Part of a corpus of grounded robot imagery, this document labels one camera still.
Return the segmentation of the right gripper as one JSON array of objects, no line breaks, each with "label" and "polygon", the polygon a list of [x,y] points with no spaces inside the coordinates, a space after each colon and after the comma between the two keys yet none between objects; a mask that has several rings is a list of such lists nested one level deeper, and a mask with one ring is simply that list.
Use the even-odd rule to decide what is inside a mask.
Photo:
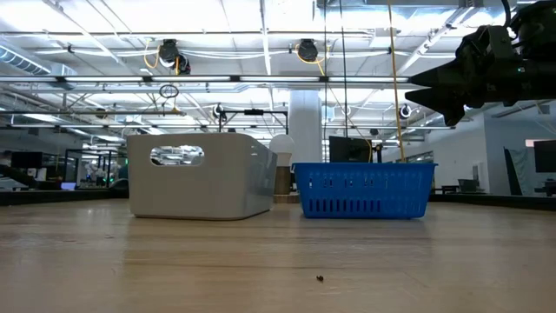
[{"label": "right gripper", "polygon": [[455,60],[410,77],[415,85],[455,90],[414,90],[405,98],[440,113],[446,126],[463,118],[464,105],[481,107],[497,101],[513,105],[526,80],[529,43],[529,36],[521,32],[512,39],[503,26],[480,26],[462,39]]}]

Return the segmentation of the black wall screen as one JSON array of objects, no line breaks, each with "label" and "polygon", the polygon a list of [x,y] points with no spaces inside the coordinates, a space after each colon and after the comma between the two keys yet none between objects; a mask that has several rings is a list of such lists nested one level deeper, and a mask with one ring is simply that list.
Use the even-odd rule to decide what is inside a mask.
[{"label": "black wall screen", "polygon": [[533,143],[535,171],[537,173],[556,173],[556,140],[536,141]]}]

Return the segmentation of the black leaning panel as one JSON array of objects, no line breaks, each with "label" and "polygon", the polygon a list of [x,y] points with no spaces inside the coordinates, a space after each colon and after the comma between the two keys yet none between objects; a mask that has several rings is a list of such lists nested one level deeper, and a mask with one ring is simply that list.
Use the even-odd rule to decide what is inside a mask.
[{"label": "black leaning panel", "polygon": [[508,177],[510,194],[512,196],[522,196],[523,193],[520,186],[517,167],[513,160],[512,152],[507,148],[504,148],[504,157],[506,162],[506,173]]}]

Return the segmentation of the black metal gantry frame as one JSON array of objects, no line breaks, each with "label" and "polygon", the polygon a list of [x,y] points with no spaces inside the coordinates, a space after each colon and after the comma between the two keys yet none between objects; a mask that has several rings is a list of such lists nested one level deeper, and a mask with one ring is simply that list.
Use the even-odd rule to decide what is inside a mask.
[{"label": "black metal gantry frame", "polygon": [[217,114],[218,131],[222,132],[222,130],[228,125],[228,123],[237,115],[244,115],[248,117],[264,117],[266,115],[269,115],[285,130],[285,133],[287,135],[289,134],[289,120],[288,120],[288,113],[286,111],[272,111],[272,110],[261,110],[261,109],[245,109],[245,110],[220,109],[220,112]]}]

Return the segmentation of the long ceiling light bar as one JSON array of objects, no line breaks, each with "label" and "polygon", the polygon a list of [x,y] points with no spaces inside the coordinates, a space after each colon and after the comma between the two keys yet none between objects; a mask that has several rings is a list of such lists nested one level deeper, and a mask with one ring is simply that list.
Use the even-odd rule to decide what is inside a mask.
[{"label": "long ceiling light bar", "polygon": [[0,83],[407,83],[407,77],[0,76]]}]

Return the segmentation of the white building column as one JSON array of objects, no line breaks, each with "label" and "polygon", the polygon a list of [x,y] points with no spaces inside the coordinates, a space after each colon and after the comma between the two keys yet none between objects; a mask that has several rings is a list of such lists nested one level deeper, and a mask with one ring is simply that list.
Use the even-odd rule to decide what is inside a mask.
[{"label": "white building column", "polygon": [[318,90],[291,90],[288,107],[289,136],[294,141],[292,162],[320,162],[321,99]]}]

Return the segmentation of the clear plastic bin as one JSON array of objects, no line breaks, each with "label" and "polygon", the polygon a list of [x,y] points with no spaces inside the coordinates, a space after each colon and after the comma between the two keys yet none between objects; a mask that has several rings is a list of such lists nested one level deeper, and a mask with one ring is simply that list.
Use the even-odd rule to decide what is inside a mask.
[{"label": "clear plastic bin", "polygon": [[[156,165],[151,151],[197,146],[193,165]],[[271,210],[277,155],[239,133],[133,135],[127,138],[129,209],[137,217],[241,220]]]}]

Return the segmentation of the blue perforated plastic basket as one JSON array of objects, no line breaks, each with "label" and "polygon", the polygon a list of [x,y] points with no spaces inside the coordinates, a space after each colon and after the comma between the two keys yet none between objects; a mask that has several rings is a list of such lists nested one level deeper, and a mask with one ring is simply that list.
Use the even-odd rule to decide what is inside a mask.
[{"label": "blue perforated plastic basket", "polygon": [[296,163],[306,218],[413,219],[425,216],[433,163]]}]

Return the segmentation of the white bulb brass lamp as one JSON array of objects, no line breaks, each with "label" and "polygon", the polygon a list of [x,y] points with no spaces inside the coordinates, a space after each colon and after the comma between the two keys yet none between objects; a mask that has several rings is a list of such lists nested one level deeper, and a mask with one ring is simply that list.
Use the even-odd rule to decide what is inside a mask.
[{"label": "white bulb brass lamp", "polygon": [[269,148],[277,155],[274,203],[298,203],[299,194],[292,191],[291,159],[295,143],[289,135],[276,135]]}]

